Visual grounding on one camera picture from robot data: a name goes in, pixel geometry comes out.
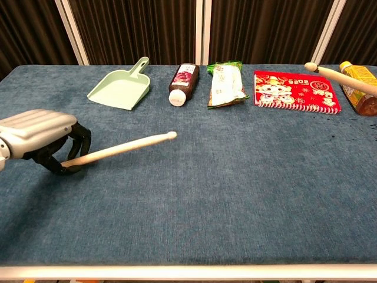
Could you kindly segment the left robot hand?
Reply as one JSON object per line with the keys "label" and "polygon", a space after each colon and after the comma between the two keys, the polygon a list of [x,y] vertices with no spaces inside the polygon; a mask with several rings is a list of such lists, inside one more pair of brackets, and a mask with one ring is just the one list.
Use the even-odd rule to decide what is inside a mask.
{"label": "left robot hand", "polygon": [[9,159],[33,159],[56,175],[72,175],[80,166],[64,167],[53,156],[72,138],[67,159],[84,156],[91,145],[91,131],[71,114],[35,109],[1,120],[1,169]]}

